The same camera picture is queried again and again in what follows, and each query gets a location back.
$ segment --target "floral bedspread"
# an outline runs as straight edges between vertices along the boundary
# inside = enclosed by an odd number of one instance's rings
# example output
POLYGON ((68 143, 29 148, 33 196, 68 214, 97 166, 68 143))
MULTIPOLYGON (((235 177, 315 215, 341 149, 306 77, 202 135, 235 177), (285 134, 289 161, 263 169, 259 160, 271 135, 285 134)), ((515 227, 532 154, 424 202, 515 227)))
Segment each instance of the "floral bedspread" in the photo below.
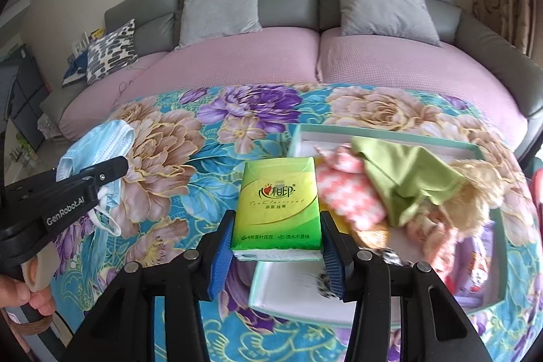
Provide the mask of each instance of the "floral bedspread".
MULTIPOLYGON (((246 160, 285 156, 297 123, 358 126, 476 143, 508 183, 502 207, 508 244, 507 299, 471 318, 495 361, 518 361, 543 327, 541 239, 526 181, 500 135, 455 97, 370 86, 256 85, 183 90, 125 104, 111 119, 136 132, 111 216, 122 236, 83 217, 57 240, 53 281, 72 330, 129 261, 169 262, 235 209, 246 160)), ((248 307, 254 263, 234 261, 224 290, 202 303, 213 361, 341 361, 350 331, 286 321, 248 307)), ((155 350, 165 359, 164 300, 156 302, 155 350)), ((389 360, 399 359, 400 332, 389 360)))

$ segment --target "human hand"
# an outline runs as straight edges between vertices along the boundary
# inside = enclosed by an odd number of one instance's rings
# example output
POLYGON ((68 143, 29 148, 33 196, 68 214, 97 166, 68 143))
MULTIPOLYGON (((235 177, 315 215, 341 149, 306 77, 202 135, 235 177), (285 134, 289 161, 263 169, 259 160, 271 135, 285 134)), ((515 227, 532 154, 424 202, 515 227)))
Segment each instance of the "human hand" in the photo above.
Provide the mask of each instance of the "human hand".
MULTIPOLYGON (((37 262, 31 264, 31 274, 35 274, 36 266, 37 262)), ((24 282, 0 274, 0 308, 20 307, 26 303, 43 316, 50 316, 56 310, 50 287, 32 293, 24 282)))

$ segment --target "pink bedsheet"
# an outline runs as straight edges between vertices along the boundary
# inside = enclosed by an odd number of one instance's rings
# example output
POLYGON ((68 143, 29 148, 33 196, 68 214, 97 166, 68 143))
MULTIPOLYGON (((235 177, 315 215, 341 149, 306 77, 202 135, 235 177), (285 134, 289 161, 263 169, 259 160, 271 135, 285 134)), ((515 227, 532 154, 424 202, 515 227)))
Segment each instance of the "pink bedsheet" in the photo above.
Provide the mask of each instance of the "pink bedsheet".
POLYGON ((443 48, 387 36, 322 34, 319 70, 325 83, 348 82, 410 88, 473 103, 516 149, 527 121, 506 87, 483 65, 455 46, 443 48))
POLYGON ((66 108, 59 128, 68 140, 77 140, 108 118, 111 111, 124 103, 122 94, 137 76, 158 62, 167 52, 140 57, 132 65, 104 77, 83 90, 66 108))
POLYGON ((208 40, 170 52, 132 82, 123 101, 181 88, 316 82, 318 54, 319 34, 306 28, 208 40))

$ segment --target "green cloth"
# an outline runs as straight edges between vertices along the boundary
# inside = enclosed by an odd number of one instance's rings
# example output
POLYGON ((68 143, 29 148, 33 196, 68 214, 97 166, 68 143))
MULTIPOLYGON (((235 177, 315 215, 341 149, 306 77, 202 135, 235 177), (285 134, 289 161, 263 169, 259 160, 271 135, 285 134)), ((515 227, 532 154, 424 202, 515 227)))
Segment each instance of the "green cloth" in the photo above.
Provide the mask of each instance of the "green cloth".
POLYGON ((351 146, 364 157, 366 174, 394 227, 411 220, 424 199, 439 206, 465 183, 462 174, 422 146, 367 137, 353 137, 351 146))

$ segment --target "screw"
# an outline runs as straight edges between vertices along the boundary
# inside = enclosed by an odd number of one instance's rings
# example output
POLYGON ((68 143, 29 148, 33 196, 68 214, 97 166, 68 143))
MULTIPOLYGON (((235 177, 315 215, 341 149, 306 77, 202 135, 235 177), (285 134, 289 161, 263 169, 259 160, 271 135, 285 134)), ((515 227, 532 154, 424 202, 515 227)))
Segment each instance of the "screw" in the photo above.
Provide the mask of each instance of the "screw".
POLYGON ((128 264, 126 264, 126 266, 124 266, 124 271, 126 273, 134 273, 137 272, 138 269, 139 264, 135 261, 129 262, 128 264))
POLYGON ((426 261, 419 261, 416 264, 416 268, 421 271, 422 273, 428 273, 431 271, 432 266, 428 264, 426 261))
POLYGON ((373 257, 373 255, 371 254, 371 252, 369 250, 360 250, 356 254, 356 256, 361 261, 371 261, 371 258, 373 257))
POLYGON ((185 250, 183 253, 183 258, 185 258, 187 261, 194 261, 200 256, 200 252, 198 252, 195 248, 190 248, 188 250, 185 250))

